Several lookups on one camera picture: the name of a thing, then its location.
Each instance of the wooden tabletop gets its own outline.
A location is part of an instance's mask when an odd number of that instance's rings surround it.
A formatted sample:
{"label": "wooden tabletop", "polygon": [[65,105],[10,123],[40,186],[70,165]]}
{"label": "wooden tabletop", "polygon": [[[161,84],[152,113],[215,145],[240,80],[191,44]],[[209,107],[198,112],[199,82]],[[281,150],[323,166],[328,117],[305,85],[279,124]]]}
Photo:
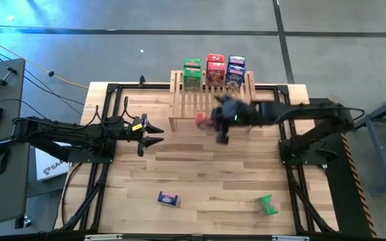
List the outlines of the wooden tabletop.
{"label": "wooden tabletop", "polygon": [[[92,118],[96,105],[102,110],[107,84],[90,83],[81,124]],[[305,85],[291,84],[288,88],[292,104],[309,103]],[[191,120],[179,121],[177,131],[171,132],[169,90],[124,90],[122,101],[124,96],[129,97],[129,114],[147,113],[153,125],[165,130],[153,136],[165,140],[150,147],[144,157],[137,156],[135,143],[117,143],[105,189],[100,233],[295,234],[287,175],[277,150],[277,126],[254,128],[249,135],[244,129],[230,129],[229,145],[218,145],[214,135],[199,131]],[[266,90],[257,90],[256,96],[273,100],[273,93]],[[299,134],[313,126],[312,120],[296,121]],[[66,219],[84,199],[90,167],[80,167],[66,190]],[[311,202],[337,230],[323,170],[305,166],[305,175]],[[160,191],[178,195],[179,207],[158,204]],[[253,201],[269,194],[280,212],[261,216]],[[301,204],[300,209],[306,227]],[[61,224],[58,215],[55,228]]]}

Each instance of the wooden rack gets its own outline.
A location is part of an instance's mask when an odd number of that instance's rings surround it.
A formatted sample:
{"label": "wooden rack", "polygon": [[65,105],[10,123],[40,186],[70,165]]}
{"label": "wooden rack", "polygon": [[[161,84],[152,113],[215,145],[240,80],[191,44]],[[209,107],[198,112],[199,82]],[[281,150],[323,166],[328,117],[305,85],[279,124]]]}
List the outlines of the wooden rack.
{"label": "wooden rack", "polygon": [[205,71],[202,71],[203,88],[196,92],[184,91],[182,70],[171,71],[170,108],[172,115],[169,122],[172,131],[176,131],[178,120],[194,120],[199,112],[208,116],[218,106],[214,96],[229,95],[245,102],[255,99],[255,83],[252,71],[245,74],[245,83],[239,89],[206,85]]}

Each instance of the blue cereal box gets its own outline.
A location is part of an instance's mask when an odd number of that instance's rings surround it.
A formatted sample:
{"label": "blue cereal box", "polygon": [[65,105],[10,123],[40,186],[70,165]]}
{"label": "blue cereal box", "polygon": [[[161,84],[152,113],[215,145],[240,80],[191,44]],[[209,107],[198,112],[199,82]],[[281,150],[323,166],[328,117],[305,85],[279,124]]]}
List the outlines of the blue cereal box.
{"label": "blue cereal box", "polygon": [[226,86],[228,88],[239,88],[244,82],[245,68],[229,64],[226,73]]}
{"label": "blue cereal box", "polygon": [[245,57],[229,56],[229,64],[234,65],[234,66],[245,67]]}
{"label": "blue cereal box", "polygon": [[161,204],[176,207],[178,205],[178,196],[172,193],[168,193],[165,191],[159,192],[159,197],[157,198],[157,201]]}

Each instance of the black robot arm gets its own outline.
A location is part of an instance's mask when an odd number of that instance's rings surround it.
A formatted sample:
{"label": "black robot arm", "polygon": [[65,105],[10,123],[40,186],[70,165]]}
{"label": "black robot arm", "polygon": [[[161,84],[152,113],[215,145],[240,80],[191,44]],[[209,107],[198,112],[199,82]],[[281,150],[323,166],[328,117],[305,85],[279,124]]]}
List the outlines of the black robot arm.
{"label": "black robot arm", "polygon": [[[164,132],[151,125],[146,114],[135,117],[132,123],[126,122],[121,116],[114,116],[101,120],[99,124],[82,126],[33,116],[17,118],[13,120],[13,124],[14,141],[29,142],[62,161],[70,161],[70,154],[73,151],[88,153],[91,157],[110,155],[109,150],[118,140],[137,141],[137,154],[143,156],[144,147],[163,140],[158,137],[147,137],[145,134]],[[54,141],[68,143],[71,146],[61,147]]]}
{"label": "black robot arm", "polygon": [[253,101],[250,104],[228,96],[216,98],[221,106],[212,110],[217,143],[227,144],[229,127],[274,125],[285,120],[322,119],[322,123],[303,135],[291,137],[291,153],[307,149],[310,143],[332,133],[345,133],[353,128],[349,108],[337,103],[284,104],[275,101]]}

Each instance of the gray floor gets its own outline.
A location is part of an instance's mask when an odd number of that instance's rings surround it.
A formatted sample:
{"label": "gray floor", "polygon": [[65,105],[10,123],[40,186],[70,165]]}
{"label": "gray floor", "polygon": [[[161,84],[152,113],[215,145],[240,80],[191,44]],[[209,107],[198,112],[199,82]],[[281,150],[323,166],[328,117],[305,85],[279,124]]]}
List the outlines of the gray floor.
{"label": "gray floor", "polygon": [[[386,31],[386,1],[279,0],[286,31]],[[14,16],[7,21],[7,16]],[[211,29],[275,31],[271,0],[0,0],[0,25],[91,29]],[[176,35],[28,35],[0,33],[0,44],[64,78],[92,81],[168,81],[187,56],[205,59],[209,52],[242,54],[257,82],[286,83],[278,37]],[[288,37],[294,80],[306,84],[311,97],[332,97],[345,106],[371,112],[386,101],[386,38]],[[10,58],[13,55],[4,52]],[[69,86],[30,64],[27,68],[55,92],[84,101],[86,90]],[[23,100],[48,118],[78,122],[64,103],[24,87]],[[22,115],[35,113],[26,106]],[[386,126],[378,126],[386,154]],[[386,238],[386,194],[368,190],[383,184],[381,168],[365,130],[348,135],[366,191],[375,228]],[[13,230],[0,224],[0,235],[52,228],[60,193],[28,199],[34,224]]]}

